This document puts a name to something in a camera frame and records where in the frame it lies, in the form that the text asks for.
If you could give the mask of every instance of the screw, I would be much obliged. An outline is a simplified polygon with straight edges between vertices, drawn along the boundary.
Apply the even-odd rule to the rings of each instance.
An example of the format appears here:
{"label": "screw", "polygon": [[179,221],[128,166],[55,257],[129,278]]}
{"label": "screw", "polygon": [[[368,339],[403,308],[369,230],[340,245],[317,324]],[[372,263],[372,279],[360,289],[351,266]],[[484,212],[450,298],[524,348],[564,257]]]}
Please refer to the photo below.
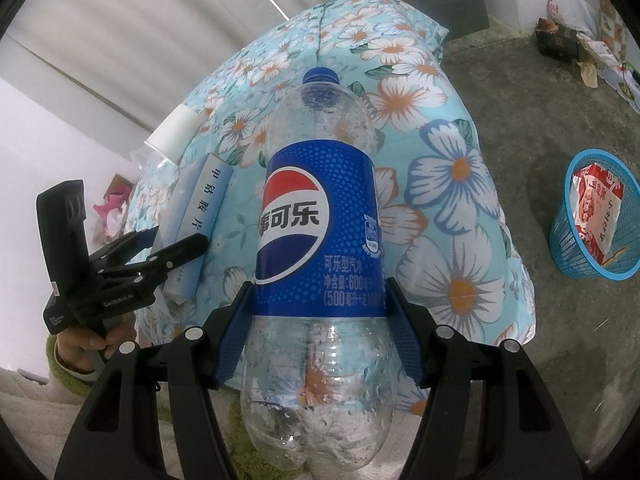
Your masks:
{"label": "screw", "polygon": [[202,337],[203,333],[204,332],[202,331],[202,329],[200,327],[194,326],[194,327],[188,329],[187,332],[185,332],[184,336],[189,341],[196,341],[196,339],[200,339]]}
{"label": "screw", "polygon": [[136,349],[136,344],[133,341],[125,341],[120,345],[120,353],[121,354],[130,354]]}
{"label": "screw", "polygon": [[504,349],[507,352],[515,354],[518,350],[520,350],[520,343],[518,343],[514,339],[507,339],[507,341],[504,342]]}
{"label": "screw", "polygon": [[436,334],[443,339],[451,339],[453,337],[453,329],[448,325],[440,325],[436,329]]}

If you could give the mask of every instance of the finger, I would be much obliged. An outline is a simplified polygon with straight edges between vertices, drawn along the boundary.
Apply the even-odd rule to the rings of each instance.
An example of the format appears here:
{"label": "finger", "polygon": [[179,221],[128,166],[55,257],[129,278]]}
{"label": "finger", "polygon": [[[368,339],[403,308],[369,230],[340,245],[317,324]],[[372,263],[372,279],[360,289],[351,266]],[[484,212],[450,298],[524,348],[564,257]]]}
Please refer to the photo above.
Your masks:
{"label": "finger", "polygon": [[120,344],[125,341],[136,340],[136,329],[134,325],[129,321],[120,323],[118,326],[113,327],[106,337],[106,343],[108,345]]}
{"label": "finger", "polygon": [[86,351],[79,346],[60,346],[56,342],[56,354],[60,364],[80,373],[90,373],[94,365],[87,357]]}
{"label": "finger", "polygon": [[119,346],[119,344],[107,346],[107,349],[104,351],[104,357],[109,359],[115,353]]}
{"label": "finger", "polygon": [[58,348],[63,346],[102,350],[106,345],[104,339],[85,326],[70,326],[58,334]]}
{"label": "finger", "polygon": [[136,322],[136,315],[133,312],[127,312],[126,314],[122,314],[122,322],[123,323],[128,323],[128,322]]}

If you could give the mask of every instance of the bottle label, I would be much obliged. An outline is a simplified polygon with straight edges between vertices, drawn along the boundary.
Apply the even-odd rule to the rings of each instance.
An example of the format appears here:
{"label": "bottle label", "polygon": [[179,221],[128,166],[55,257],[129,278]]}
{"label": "bottle label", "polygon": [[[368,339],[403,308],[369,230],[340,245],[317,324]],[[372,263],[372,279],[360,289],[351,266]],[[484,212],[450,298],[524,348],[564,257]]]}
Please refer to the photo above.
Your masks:
{"label": "bottle label", "polygon": [[338,140],[303,140],[271,159],[258,222],[256,314],[385,315],[373,166]]}

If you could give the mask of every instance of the blue bottle cap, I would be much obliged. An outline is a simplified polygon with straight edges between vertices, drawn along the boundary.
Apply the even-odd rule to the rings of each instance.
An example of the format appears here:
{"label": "blue bottle cap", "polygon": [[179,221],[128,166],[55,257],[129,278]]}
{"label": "blue bottle cap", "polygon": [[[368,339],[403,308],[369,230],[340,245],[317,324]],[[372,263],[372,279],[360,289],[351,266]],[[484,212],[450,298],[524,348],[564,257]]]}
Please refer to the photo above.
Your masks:
{"label": "blue bottle cap", "polygon": [[337,73],[325,66],[316,66],[314,68],[310,68],[306,71],[304,77],[302,78],[302,84],[316,83],[320,81],[326,83],[335,83],[337,85],[340,84],[340,78],[338,77]]}

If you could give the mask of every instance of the pepsi bottle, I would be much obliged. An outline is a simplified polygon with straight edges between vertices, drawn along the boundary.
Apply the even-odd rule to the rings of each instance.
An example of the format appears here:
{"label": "pepsi bottle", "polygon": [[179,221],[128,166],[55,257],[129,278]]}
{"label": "pepsi bottle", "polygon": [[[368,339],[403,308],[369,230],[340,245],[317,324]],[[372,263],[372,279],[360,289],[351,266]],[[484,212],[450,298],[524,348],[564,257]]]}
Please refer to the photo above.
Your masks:
{"label": "pepsi bottle", "polygon": [[241,407],[254,446],[292,470],[367,465],[393,413],[375,129],[327,68],[273,111]]}

